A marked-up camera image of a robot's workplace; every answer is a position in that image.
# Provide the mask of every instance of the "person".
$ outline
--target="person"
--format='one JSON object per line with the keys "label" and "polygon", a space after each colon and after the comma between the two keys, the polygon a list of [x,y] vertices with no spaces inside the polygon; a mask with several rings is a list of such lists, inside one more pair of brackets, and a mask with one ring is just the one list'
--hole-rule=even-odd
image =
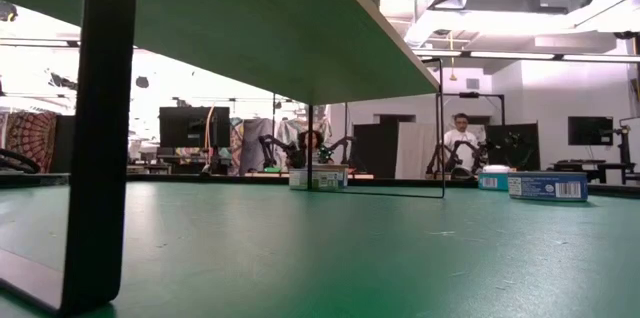
{"label": "person", "polygon": [[[311,136],[311,145],[312,145],[312,151],[311,151],[311,162],[312,164],[333,164],[333,160],[329,159],[328,162],[324,162],[324,163],[320,163],[321,157],[320,157],[320,148],[322,147],[322,144],[324,143],[324,138],[322,137],[322,133],[314,130],[311,131],[313,133],[313,135]],[[308,138],[308,131],[302,132],[300,134],[298,134],[298,149],[300,149],[301,152],[301,159],[303,162],[306,162],[307,160],[307,143],[309,141]],[[289,168],[302,168],[299,167],[301,164],[301,162],[292,162],[290,159],[287,158],[286,164],[287,167]]]}
{"label": "person", "polygon": [[[444,135],[444,145],[453,150],[457,141],[466,141],[471,143],[474,147],[478,147],[478,139],[476,136],[467,131],[469,126],[469,117],[464,113],[458,113],[454,117],[456,129],[452,129]],[[461,145],[456,151],[458,158],[462,161],[461,166],[467,170],[471,170],[473,167],[473,150],[466,145]]]}

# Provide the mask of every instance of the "green tabletop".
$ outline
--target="green tabletop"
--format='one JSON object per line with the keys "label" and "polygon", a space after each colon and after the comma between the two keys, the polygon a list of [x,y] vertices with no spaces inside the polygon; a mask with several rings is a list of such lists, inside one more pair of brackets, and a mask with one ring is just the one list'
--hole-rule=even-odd
{"label": "green tabletop", "polygon": [[[82,0],[6,1],[80,25]],[[438,86],[371,0],[138,0],[135,33],[138,47],[307,104]]]}
{"label": "green tabletop", "polygon": [[[87,317],[640,316],[637,201],[127,189],[122,289]],[[67,194],[2,191],[0,247],[61,268]],[[1,317],[38,314],[0,292]]]}

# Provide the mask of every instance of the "computer monitor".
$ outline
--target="computer monitor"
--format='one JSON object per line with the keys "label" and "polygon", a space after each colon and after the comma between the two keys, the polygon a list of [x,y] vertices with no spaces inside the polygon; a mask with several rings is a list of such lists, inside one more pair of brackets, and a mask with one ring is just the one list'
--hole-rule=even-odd
{"label": "computer monitor", "polygon": [[538,124],[487,126],[489,164],[501,164],[519,171],[540,170]]}
{"label": "computer monitor", "polygon": [[[205,121],[210,107],[161,107],[160,147],[204,147]],[[209,127],[210,145],[229,147],[229,107],[215,107]]]}
{"label": "computer monitor", "polygon": [[613,145],[613,117],[569,117],[569,145]]}

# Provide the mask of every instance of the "white shirt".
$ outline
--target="white shirt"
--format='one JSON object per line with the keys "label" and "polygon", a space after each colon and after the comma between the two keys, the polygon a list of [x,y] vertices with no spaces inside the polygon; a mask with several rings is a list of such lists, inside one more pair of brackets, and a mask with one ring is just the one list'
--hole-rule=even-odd
{"label": "white shirt", "polygon": [[[471,143],[474,147],[478,146],[478,139],[471,132],[459,132],[457,129],[450,130],[444,135],[444,145],[449,149],[454,149],[457,141],[465,141]],[[466,145],[461,145],[456,151],[458,158],[462,161],[459,166],[471,170],[473,167],[473,150]]]}

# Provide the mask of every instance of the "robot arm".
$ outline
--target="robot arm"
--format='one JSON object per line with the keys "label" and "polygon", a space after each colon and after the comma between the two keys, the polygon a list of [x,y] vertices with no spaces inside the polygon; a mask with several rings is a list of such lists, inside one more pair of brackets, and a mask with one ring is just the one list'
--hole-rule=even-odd
{"label": "robot arm", "polygon": [[36,174],[40,172],[40,166],[31,159],[6,149],[0,149],[0,170],[10,169]]}
{"label": "robot arm", "polygon": [[348,160],[347,160],[347,147],[349,146],[349,142],[351,142],[351,145],[353,146],[355,141],[356,141],[355,137],[344,136],[344,137],[340,138],[340,140],[338,140],[337,142],[332,144],[330,147],[321,147],[320,148],[320,162],[321,163],[329,162],[333,152],[336,149],[338,149],[338,147],[342,146],[343,147],[343,150],[342,150],[342,161],[340,161],[340,164],[347,164],[348,163]]}
{"label": "robot arm", "polygon": [[431,161],[429,161],[429,165],[427,166],[427,174],[433,174],[433,166],[436,164],[436,160],[444,159],[444,157],[440,157],[440,154],[439,154],[440,148],[444,148],[444,150],[449,153],[449,160],[447,161],[447,164],[445,164],[445,169],[444,169],[445,172],[451,170],[447,168],[450,165],[450,162],[453,162],[454,167],[456,164],[461,163],[460,159],[458,159],[458,156],[455,154],[454,151],[451,150],[451,148],[447,147],[444,144],[436,144],[436,149],[433,152],[433,155],[431,156]]}
{"label": "robot arm", "polygon": [[[451,154],[451,157],[456,157],[458,158],[456,152],[458,151],[458,148],[460,148],[460,146],[465,145],[469,148],[471,148],[471,151],[473,152],[473,166],[471,167],[471,172],[474,173],[476,172],[483,164],[486,164],[486,159],[485,156],[487,154],[487,150],[484,146],[480,146],[480,147],[476,147],[475,145],[471,144],[470,142],[467,141],[456,141],[453,144],[453,153]],[[462,161],[460,161],[460,159],[457,159],[458,162],[456,162],[453,167],[455,167],[456,165],[462,163]]]}
{"label": "robot arm", "polygon": [[295,143],[291,142],[289,144],[284,144],[271,134],[258,137],[258,142],[260,142],[260,146],[262,147],[262,154],[264,155],[264,168],[271,168],[277,164],[276,160],[273,157],[273,151],[270,149],[272,144],[280,147],[285,152],[285,154],[287,155],[287,159],[289,160],[293,161],[300,155],[298,154],[300,151],[296,147]]}

